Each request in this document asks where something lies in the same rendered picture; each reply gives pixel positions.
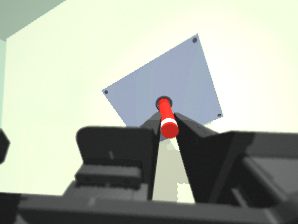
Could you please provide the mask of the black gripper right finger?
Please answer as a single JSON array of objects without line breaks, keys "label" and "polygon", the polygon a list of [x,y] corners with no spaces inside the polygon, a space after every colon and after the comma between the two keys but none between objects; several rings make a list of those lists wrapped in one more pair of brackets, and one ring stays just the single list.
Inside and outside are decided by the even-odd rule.
[{"label": "black gripper right finger", "polygon": [[239,153],[298,155],[298,132],[214,131],[174,112],[177,144],[195,203],[215,204]]}]

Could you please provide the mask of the grey sloped panel with hole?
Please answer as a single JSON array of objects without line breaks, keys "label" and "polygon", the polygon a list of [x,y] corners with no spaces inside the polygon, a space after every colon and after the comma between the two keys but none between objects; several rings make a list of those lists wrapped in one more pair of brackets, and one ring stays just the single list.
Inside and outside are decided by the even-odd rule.
[{"label": "grey sloped panel with hole", "polygon": [[126,126],[159,112],[161,98],[202,125],[224,117],[198,33],[101,91]]}]

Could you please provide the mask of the red peg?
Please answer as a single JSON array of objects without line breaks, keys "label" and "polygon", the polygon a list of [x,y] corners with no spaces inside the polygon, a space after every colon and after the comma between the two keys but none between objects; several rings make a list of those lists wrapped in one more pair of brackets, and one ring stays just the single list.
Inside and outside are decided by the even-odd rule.
[{"label": "red peg", "polygon": [[161,112],[161,133],[165,138],[174,138],[178,135],[179,129],[175,121],[167,98],[161,98],[159,101],[159,112]]}]

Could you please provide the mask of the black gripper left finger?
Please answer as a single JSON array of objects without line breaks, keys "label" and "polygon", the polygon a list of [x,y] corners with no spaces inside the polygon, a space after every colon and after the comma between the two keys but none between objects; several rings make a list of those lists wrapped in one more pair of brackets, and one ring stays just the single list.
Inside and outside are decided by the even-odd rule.
[{"label": "black gripper left finger", "polygon": [[143,183],[148,184],[148,200],[153,198],[160,133],[161,112],[139,127],[88,125],[75,135],[82,158],[133,159],[143,163]]}]

